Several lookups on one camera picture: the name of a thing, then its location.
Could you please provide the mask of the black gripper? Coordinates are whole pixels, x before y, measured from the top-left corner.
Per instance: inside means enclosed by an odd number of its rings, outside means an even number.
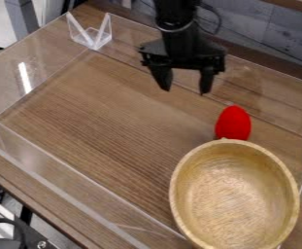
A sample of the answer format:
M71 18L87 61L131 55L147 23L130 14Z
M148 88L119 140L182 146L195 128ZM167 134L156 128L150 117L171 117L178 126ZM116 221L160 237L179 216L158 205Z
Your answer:
M142 64L150 67L152 76L166 91L172 88L174 69L200 71L200 94L212 90L215 72L224 72L227 48L208 40L199 25L192 23L179 32L162 32L163 37L140 45Z

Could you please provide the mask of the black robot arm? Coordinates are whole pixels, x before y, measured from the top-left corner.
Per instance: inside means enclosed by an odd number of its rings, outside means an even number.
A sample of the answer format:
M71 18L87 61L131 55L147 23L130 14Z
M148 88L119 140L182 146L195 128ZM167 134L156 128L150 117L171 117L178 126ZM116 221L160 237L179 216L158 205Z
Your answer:
M215 76L227 70L227 48L200 34L200 0L154 0L162 38L140 45L142 64L166 91L174 83L174 69L200 72L199 91L212 90Z

